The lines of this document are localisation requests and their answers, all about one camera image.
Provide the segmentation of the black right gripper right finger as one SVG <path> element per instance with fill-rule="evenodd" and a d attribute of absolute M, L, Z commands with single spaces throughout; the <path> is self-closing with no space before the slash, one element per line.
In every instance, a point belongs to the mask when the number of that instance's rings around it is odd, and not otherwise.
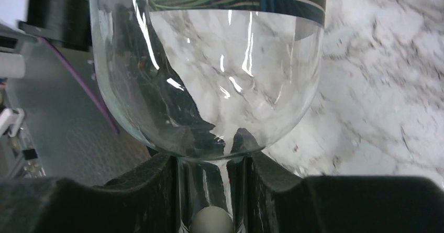
<path fill-rule="evenodd" d="M 247 159 L 248 232 L 443 232 L 443 190 L 418 176 L 301 178 Z"/>

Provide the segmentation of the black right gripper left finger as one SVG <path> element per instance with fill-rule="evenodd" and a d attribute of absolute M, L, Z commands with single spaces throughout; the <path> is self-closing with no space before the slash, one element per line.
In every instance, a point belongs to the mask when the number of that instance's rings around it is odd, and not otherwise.
<path fill-rule="evenodd" d="M 1 183 L 1 232 L 176 232 L 176 163 L 156 154 L 108 181 L 64 177 Z"/>

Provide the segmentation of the clear bottle silver cap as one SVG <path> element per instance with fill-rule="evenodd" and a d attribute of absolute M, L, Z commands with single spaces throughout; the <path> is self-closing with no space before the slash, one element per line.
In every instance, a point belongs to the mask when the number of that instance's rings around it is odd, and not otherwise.
<path fill-rule="evenodd" d="M 96 79 L 134 138 L 177 159 L 179 232 L 245 232 L 245 159 L 319 82 L 326 0 L 89 0 Z"/>

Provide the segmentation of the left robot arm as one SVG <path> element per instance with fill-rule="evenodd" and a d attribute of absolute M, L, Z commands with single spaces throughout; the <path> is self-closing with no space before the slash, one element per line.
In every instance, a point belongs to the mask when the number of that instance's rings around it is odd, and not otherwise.
<path fill-rule="evenodd" d="M 23 43 L 43 42 L 77 80 L 59 47 L 88 51 L 91 46 L 88 0 L 1 0 L 1 79 L 25 75 Z"/>

